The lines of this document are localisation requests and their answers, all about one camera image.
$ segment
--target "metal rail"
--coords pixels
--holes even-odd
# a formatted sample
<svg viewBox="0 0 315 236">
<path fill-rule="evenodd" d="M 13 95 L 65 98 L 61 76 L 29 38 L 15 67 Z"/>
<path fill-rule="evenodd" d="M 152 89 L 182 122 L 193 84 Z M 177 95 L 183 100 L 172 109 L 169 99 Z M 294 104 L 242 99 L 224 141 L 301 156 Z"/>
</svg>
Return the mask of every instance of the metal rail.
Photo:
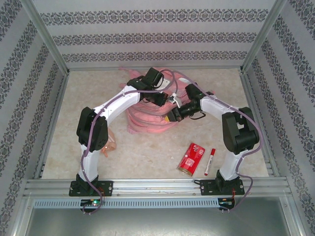
<svg viewBox="0 0 315 236">
<path fill-rule="evenodd" d="M 249 197 L 291 196 L 286 177 L 256 177 Z M 23 193 L 24 199 L 84 199 L 70 197 L 70 179 L 30 179 Z M 114 179 L 111 199 L 122 198 L 221 198 L 224 196 L 202 196 L 194 179 Z M 250 180 L 243 179 L 248 190 Z"/>
</svg>

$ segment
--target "patterned wall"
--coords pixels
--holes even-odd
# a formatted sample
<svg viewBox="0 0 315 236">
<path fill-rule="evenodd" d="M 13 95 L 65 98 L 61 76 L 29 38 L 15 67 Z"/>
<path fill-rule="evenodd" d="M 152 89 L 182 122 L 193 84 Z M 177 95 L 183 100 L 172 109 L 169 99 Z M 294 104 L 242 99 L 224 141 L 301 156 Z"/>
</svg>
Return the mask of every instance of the patterned wall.
<svg viewBox="0 0 315 236">
<path fill-rule="evenodd" d="M 242 65 L 275 0 L 34 0 L 67 66 Z"/>
<path fill-rule="evenodd" d="M 19 0 L 0 1 L 0 236 L 33 178 L 64 79 Z"/>
<path fill-rule="evenodd" d="M 290 0 L 248 70 L 282 176 L 315 235 L 315 4 Z"/>
</svg>

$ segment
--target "can label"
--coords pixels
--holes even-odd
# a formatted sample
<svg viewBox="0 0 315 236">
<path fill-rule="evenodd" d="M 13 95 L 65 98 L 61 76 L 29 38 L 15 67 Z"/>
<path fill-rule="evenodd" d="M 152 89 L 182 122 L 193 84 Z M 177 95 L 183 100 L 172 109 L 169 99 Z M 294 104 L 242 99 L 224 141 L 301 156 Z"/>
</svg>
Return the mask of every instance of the can label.
<svg viewBox="0 0 315 236">
<path fill-rule="evenodd" d="M 192 176 L 204 153 L 203 147 L 191 143 L 177 169 Z"/>
</svg>

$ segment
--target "cable connector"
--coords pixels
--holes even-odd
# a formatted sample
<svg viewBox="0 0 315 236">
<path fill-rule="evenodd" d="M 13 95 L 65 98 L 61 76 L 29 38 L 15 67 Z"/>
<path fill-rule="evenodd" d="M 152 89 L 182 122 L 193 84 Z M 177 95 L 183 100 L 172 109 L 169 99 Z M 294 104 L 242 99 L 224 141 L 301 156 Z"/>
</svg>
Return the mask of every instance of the cable connector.
<svg viewBox="0 0 315 236">
<path fill-rule="evenodd" d="M 172 95 L 168 98 L 168 100 L 174 104 L 176 103 L 177 107 L 180 108 L 182 106 L 182 101 L 177 97 L 176 93 L 172 93 Z"/>
</svg>

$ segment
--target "red marker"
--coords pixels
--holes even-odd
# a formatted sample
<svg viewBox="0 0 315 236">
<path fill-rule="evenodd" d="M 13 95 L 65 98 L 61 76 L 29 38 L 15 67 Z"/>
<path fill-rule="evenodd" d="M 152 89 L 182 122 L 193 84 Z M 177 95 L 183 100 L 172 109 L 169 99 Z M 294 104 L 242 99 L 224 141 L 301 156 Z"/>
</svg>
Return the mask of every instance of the red marker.
<svg viewBox="0 0 315 236">
<path fill-rule="evenodd" d="M 207 164 L 207 167 L 206 167 L 206 170 L 205 170 L 205 176 L 208 175 L 209 173 L 209 169 L 210 169 L 210 165 L 211 165 L 211 162 L 212 162 L 212 158 L 213 158 L 213 155 L 215 154 L 216 150 L 213 148 L 211 150 L 211 154 L 210 154 L 210 157 L 209 157 L 209 161 L 208 161 L 208 164 Z"/>
</svg>

